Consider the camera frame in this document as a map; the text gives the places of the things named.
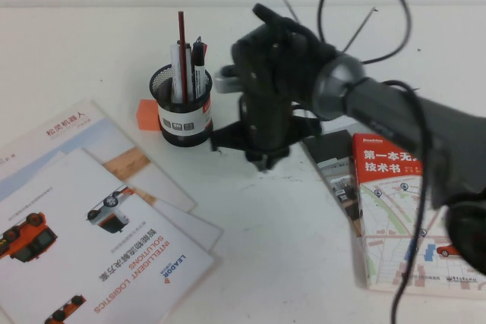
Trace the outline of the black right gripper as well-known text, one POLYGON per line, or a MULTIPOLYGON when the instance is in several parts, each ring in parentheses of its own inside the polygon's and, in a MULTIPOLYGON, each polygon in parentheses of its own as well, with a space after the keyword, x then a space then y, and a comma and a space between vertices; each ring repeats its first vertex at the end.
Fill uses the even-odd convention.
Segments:
POLYGON ((210 135, 212 150, 242 150, 256 167, 272 170, 289 156, 290 148, 307 137, 322 133, 319 118, 297 116, 308 109, 286 98, 258 97, 243 93, 238 101, 239 120, 210 135))

